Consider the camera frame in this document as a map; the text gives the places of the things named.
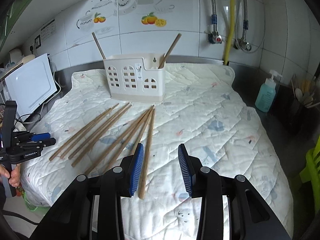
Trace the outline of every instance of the white cable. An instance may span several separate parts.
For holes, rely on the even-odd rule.
[[[264,11],[264,31],[263,31],[263,37],[262,37],[262,40],[261,40],[261,43],[260,45],[253,51],[247,51],[245,49],[243,49],[240,45],[239,45],[239,42],[238,42],[238,35],[237,35],[237,30],[238,30],[238,20],[239,20],[239,12],[240,12],[240,1],[241,0],[238,0],[238,10],[237,10],[237,18],[236,18],[236,30],[235,30],[235,36],[236,36],[236,46],[238,49],[241,49],[243,52],[247,53],[247,54],[251,54],[251,53],[255,53],[258,51],[258,49],[260,49],[263,41],[264,41],[264,37],[266,35],[266,10],[265,10],[265,4],[263,2],[263,11]]]
[[[43,110],[44,105],[47,104],[47,103],[49,103],[53,98],[55,98],[55,97],[61,92],[61,86],[60,86],[60,84],[56,81],[56,79],[54,78],[54,74],[55,74],[55,73],[56,73],[56,72],[54,71],[54,72],[53,72],[53,80],[54,80],[54,82],[57,84],[57,86],[59,87],[59,91],[56,92],[55,94],[53,94],[47,101],[45,101],[45,102],[42,104],[42,107],[41,107],[41,110],[40,110],[39,120],[34,121],[34,122],[23,122],[22,124],[32,124],[32,123],[39,122],[40,119],[41,119],[41,112],[42,112],[42,110]]]

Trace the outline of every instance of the basket label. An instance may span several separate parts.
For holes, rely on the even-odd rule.
[[[136,70],[137,70],[137,73],[136,73],[136,78],[137,80],[143,80],[143,77],[142,77],[142,65],[140,63],[135,63],[134,64]]]

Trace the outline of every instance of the green plastic chair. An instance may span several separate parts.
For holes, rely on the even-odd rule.
[[[302,183],[311,181],[315,200],[315,214],[317,214],[320,210],[320,137],[316,148],[307,151],[306,160],[307,165],[299,175]]]

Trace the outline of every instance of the soap dispenser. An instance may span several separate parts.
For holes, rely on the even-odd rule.
[[[267,113],[272,105],[273,99],[276,96],[276,83],[273,77],[280,76],[277,71],[270,70],[271,78],[267,78],[266,82],[261,85],[255,106],[262,112]]]

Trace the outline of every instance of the wall notice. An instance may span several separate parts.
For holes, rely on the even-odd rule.
[[[44,41],[50,36],[54,35],[55,33],[56,33],[56,23],[53,19],[46,26],[41,28],[41,40]]]

